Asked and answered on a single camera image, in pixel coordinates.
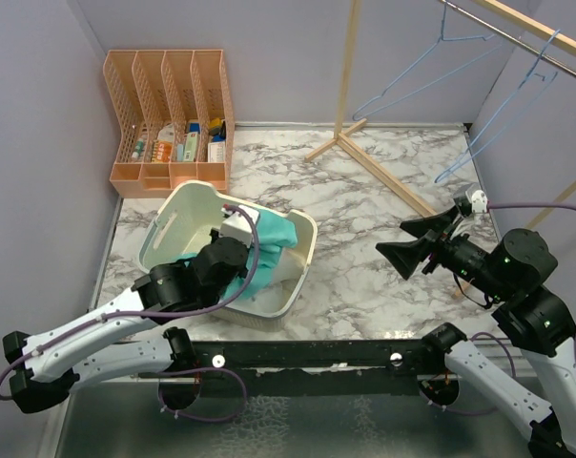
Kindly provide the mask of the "white t shirt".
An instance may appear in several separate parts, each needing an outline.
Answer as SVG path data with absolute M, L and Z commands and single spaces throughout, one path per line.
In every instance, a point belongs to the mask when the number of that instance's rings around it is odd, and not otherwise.
M 247 302 L 249 310 L 262 316 L 278 312 L 286 303 L 284 296 L 291 295 L 291 290 L 297 284 L 301 271 L 298 256 L 291 251 L 284 250 L 278 265 L 272 272 L 270 283 L 257 291 Z

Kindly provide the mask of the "teal t shirt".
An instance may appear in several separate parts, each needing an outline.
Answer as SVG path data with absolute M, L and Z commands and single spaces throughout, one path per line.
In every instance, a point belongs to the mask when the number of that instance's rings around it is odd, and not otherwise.
M 236 239 L 222 238 L 218 231 L 198 253 L 177 260 L 178 284 L 196 298 L 199 308 L 249 300 L 268 285 L 272 272 L 286 248 L 298 244 L 295 224 L 267 210 L 259 210 L 250 247 Z

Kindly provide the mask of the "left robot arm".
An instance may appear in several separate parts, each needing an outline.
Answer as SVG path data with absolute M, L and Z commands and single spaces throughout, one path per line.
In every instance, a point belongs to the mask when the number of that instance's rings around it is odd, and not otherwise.
M 259 255 L 249 245 L 221 237 L 188 260 L 162 263 L 116 298 L 52 331 L 13 331 L 3 339 L 9 364 L 0 376 L 0 400 L 37 413 L 89 385 L 139 373 L 179 377 L 200 366 L 186 330 L 171 327 L 158 338 L 125 343 L 126 337 L 171 321 L 215 311 L 235 300 L 229 284 L 253 279 Z

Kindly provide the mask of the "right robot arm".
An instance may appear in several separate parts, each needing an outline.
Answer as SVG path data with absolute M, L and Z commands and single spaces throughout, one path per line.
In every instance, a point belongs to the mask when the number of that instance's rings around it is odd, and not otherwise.
M 458 233 L 458 208 L 401 224 L 412 236 L 376 249 L 404 278 L 441 266 L 483 292 L 512 345 L 534 369 L 540 398 L 491 363 L 460 329 L 444 323 L 424 337 L 422 365 L 446 369 L 475 386 L 528 441 L 534 457 L 576 457 L 576 322 L 564 301 L 545 287 L 558 265 L 545 240 L 528 229 L 507 232 L 487 252 Z

